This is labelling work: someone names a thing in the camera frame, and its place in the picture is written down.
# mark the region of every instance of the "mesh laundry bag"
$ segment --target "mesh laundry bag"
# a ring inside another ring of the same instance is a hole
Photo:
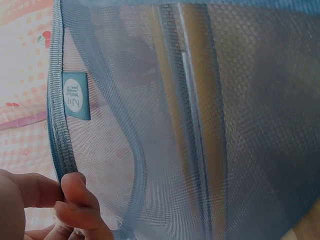
[[[320,1],[56,0],[48,131],[116,240],[276,240],[320,196]]]

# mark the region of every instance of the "pink checkered fabric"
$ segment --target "pink checkered fabric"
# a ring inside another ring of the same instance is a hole
[[[48,142],[46,90],[53,0],[0,1],[0,169],[56,179]],[[26,229],[54,222],[25,210]]]

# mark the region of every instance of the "fabric tag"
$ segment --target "fabric tag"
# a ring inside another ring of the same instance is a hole
[[[87,74],[63,72],[62,83],[65,115],[91,120]]]

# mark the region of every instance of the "mesh net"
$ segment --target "mesh net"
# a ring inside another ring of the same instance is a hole
[[[280,239],[320,193],[320,18],[103,2],[61,4],[91,114],[66,122],[117,239]]]

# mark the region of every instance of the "human hand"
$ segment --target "human hand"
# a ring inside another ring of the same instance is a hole
[[[79,172],[66,174],[61,190],[57,182],[39,174],[12,174],[0,170],[1,239],[113,240],[112,232],[100,216],[98,200],[85,184],[86,178]],[[24,208],[53,206],[62,223],[24,234]],[[82,229],[82,234],[74,228]]]

